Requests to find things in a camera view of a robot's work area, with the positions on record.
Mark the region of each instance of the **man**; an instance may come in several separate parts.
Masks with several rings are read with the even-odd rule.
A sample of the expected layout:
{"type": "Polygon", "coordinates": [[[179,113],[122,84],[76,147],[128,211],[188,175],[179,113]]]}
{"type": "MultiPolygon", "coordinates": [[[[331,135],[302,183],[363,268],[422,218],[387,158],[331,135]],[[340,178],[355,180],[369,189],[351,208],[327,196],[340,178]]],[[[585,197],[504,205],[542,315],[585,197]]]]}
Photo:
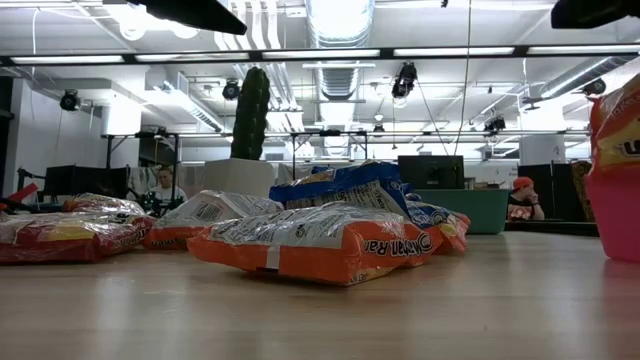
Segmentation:
{"type": "MultiPolygon", "coordinates": [[[[151,188],[149,191],[156,193],[156,198],[161,201],[171,201],[171,187],[173,185],[173,170],[168,167],[162,167],[158,170],[158,186],[151,188]]],[[[176,188],[175,199],[182,197],[183,201],[187,200],[187,194],[179,187],[176,188]]]]}
{"type": "Polygon", "coordinates": [[[513,182],[513,192],[509,196],[507,220],[544,220],[544,211],[538,202],[538,194],[533,187],[533,180],[519,177],[513,182]]]}

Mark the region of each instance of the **artificial cactus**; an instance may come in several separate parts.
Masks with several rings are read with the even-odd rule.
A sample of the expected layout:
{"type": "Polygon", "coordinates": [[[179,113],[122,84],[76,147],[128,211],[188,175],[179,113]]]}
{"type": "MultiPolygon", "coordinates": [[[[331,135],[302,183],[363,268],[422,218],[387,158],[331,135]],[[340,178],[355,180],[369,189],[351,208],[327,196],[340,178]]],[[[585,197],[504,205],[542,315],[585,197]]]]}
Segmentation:
{"type": "Polygon", "coordinates": [[[232,158],[260,160],[267,128],[269,87],[269,78],[264,70],[254,67],[247,72],[233,125],[232,158]]]}

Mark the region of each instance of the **pink container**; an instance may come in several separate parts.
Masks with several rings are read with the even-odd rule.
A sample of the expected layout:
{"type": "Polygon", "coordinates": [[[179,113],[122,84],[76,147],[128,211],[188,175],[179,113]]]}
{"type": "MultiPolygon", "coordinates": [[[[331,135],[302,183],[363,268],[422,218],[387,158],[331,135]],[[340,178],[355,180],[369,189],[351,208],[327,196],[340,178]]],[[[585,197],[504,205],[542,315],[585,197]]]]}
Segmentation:
{"type": "Polygon", "coordinates": [[[596,216],[605,254],[612,259],[640,262],[640,169],[588,175],[587,196],[596,216]]]}

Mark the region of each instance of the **instant noodle package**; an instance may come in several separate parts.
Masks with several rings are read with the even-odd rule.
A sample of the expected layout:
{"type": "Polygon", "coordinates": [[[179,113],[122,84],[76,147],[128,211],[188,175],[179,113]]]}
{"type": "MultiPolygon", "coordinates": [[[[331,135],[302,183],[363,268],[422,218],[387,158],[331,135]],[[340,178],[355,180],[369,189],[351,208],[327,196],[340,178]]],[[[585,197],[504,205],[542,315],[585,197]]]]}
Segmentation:
{"type": "Polygon", "coordinates": [[[587,195],[605,253],[640,262],[640,75],[595,101],[587,195]]]}
{"type": "Polygon", "coordinates": [[[62,204],[63,212],[118,212],[131,215],[144,215],[142,207],[131,200],[121,200],[103,195],[86,193],[69,199],[62,204]]]}
{"type": "Polygon", "coordinates": [[[247,271],[352,285],[424,264],[444,242],[389,211],[330,202],[213,224],[188,240],[196,258],[247,271]]]}
{"type": "Polygon", "coordinates": [[[0,263],[99,261],[136,247],[152,224],[126,213],[0,216],[0,263]]]}
{"type": "Polygon", "coordinates": [[[143,245],[147,249],[186,250],[187,239],[213,222],[279,211],[282,205],[269,199],[205,190],[160,218],[143,245]]]}
{"type": "Polygon", "coordinates": [[[466,249],[465,234],[469,218],[444,208],[408,201],[398,165],[367,161],[359,166],[329,169],[289,184],[271,188],[270,198],[286,209],[320,206],[331,201],[345,201],[402,215],[420,229],[436,227],[448,242],[439,253],[466,249]]]}

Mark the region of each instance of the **table surface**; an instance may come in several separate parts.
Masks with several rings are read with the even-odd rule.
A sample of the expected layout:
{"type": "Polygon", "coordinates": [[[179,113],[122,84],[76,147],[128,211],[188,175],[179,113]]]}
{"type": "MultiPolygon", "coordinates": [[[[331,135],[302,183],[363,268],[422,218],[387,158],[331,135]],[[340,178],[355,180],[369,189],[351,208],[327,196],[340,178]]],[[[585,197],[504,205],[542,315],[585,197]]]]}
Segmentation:
{"type": "Polygon", "coordinates": [[[0,358],[640,358],[640,265],[593,238],[469,242],[464,257],[349,288],[185,253],[0,267],[0,358]]]}

